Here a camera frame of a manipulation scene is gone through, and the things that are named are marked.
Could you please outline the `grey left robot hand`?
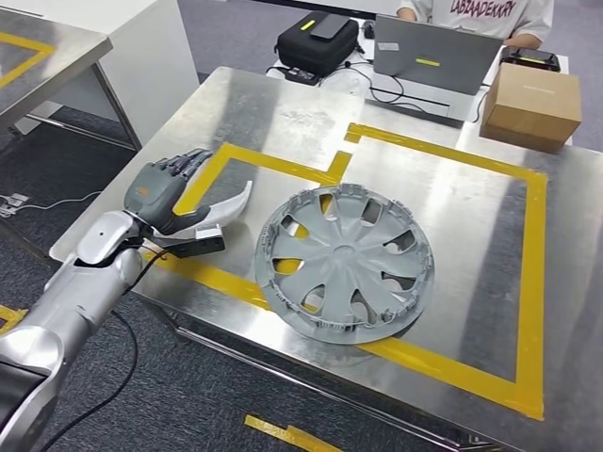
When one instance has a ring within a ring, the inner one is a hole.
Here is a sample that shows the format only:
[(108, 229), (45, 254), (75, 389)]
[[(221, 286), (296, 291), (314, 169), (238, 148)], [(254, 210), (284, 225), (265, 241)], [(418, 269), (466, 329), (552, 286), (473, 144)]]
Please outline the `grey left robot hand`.
[(124, 207), (162, 235), (172, 235), (199, 223), (211, 212), (210, 206), (202, 204), (183, 215), (175, 214), (174, 207), (189, 179), (213, 154), (211, 150), (195, 148), (183, 155), (147, 163), (126, 191)]

